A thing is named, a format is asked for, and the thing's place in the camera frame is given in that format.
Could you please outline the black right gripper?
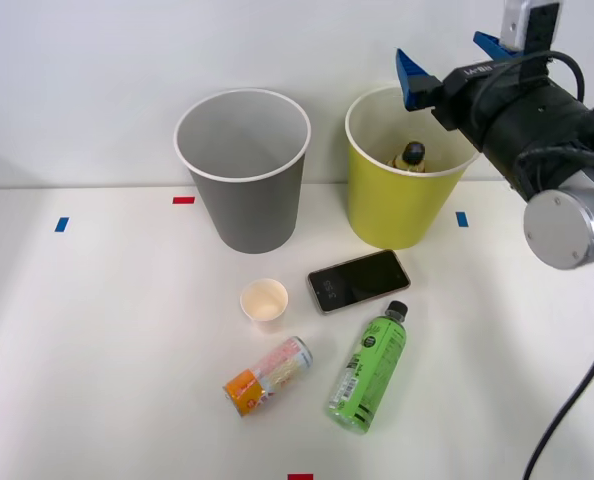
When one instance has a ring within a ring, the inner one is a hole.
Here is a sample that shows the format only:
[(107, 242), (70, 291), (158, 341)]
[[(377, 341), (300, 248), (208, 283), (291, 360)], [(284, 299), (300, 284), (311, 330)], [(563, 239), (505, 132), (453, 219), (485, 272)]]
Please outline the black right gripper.
[(493, 61), (456, 68), (443, 82), (428, 74), (402, 49), (397, 49), (395, 64), (407, 111), (434, 107), (432, 114), (444, 129), (459, 130), (476, 149), (482, 149), (487, 130), (497, 117), (550, 80), (545, 71), (521, 81), (517, 66), (495, 80), (476, 101), (486, 81), (508, 63), (503, 60), (522, 56), (523, 52), (510, 50), (497, 37), (481, 31), (474, 33), (473, 42)]

